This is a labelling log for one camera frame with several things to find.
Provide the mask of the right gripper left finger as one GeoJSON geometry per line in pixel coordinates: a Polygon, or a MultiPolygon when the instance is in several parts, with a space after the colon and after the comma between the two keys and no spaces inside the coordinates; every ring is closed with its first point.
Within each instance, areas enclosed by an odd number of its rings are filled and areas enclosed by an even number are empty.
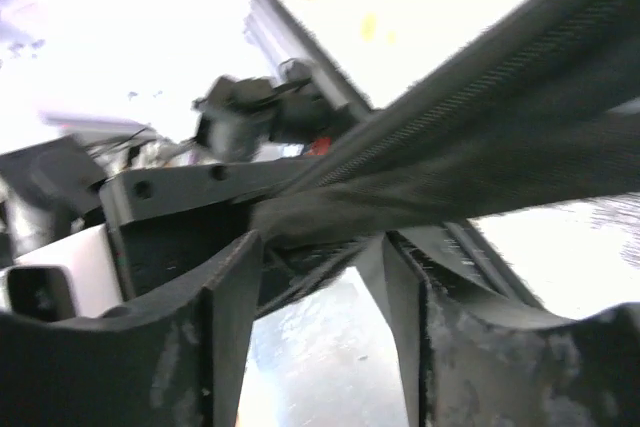
{"type": "Polygon", "coordinates": [[[263,245],[250,232],[99,318],[1,317],[5,426],[231,426],[263,245]]]}

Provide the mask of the black racket cover bag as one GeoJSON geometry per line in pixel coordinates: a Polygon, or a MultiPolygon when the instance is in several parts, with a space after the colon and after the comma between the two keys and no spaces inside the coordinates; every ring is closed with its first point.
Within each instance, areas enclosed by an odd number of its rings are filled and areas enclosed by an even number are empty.
{"type": "Polygon", "coordinates": [[[639,0],[528,0],[257,204],[259,311],[373,235],[639,188],[639,0]]]}

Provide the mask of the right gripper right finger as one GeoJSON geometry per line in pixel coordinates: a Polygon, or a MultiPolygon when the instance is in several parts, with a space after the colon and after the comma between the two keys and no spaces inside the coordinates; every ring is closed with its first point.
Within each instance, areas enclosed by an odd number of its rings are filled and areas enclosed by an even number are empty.
{"type": "Polygon", "coordinates": [[[428,259],[398,234],[357,267],[393,335],[413,426],[635,426],[639,307],[571,320],[428,259]]]}

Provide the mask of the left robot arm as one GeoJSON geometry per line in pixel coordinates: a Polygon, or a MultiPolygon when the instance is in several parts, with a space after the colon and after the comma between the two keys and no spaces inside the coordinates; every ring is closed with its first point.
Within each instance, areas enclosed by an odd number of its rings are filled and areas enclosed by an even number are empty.
{"type": "Polygon", "coordinates": [[[106,179],[72,137],[2,154],[11,245],[2,309],[55,322],[99,317],[122,303],[98,196],[106,179]]]}

